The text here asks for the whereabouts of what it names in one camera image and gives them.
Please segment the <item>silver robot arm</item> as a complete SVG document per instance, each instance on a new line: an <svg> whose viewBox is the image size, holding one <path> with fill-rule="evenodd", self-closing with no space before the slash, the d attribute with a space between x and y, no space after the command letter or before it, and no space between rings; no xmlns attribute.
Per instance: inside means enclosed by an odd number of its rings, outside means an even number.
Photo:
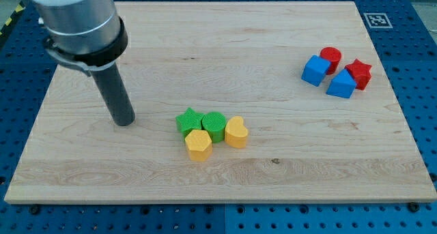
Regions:
<svg viewBox="0 0 437 234"><path fill-rule="evenodd" d="M59 65L89 76L115 65L128 36L113 0L31 0L48 31L44 49Z"/></svg>

